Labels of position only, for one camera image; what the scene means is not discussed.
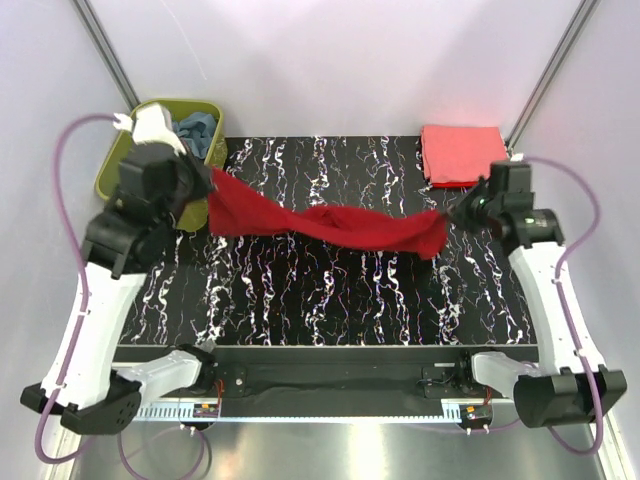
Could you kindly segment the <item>red t shirt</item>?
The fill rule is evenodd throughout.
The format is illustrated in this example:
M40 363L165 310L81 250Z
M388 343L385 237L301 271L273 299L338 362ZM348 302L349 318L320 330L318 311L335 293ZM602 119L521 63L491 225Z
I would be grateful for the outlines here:
M447 221L436 210L406 218L351 206L316 205L296 212L215 169L209 195L209 230L218 236L275 236L290 232L361 251L408 252L423 259L447 242Z

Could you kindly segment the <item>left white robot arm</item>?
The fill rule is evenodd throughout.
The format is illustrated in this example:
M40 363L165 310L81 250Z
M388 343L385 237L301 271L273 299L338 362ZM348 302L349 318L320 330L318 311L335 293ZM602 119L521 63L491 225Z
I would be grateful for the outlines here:
M183 345L135 367L112 366L147 273L187 205L206 198L213 185L210 170L174 132L165 106L151 103L107 119L130 134L132 145L104 209L83 240L72 242L78 287L54 363L20 397L42 419L57 415L62 427L82 436L116 435L141 407L180 389L203 396L216 382L210 348Z

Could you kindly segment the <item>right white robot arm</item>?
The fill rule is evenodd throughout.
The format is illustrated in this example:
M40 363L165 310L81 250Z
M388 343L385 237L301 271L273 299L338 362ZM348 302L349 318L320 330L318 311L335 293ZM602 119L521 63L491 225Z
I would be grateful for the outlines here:
M592 340L573 289L566 245L556 214L534 205L532 166L492 163L448 212L468 233L488 230L524 293L537 338L535 366L499 351L463 356L454 384L466 396L487 387L511 399L528 428L600 424L627 390L624 373L607 367Z

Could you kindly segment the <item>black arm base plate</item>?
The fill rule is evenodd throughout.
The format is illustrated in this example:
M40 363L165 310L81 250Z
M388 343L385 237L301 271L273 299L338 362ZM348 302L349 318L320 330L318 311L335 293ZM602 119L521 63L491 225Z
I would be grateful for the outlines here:
M442 412L419 381L478 348L240 347L214 350L225 418L419 417Z

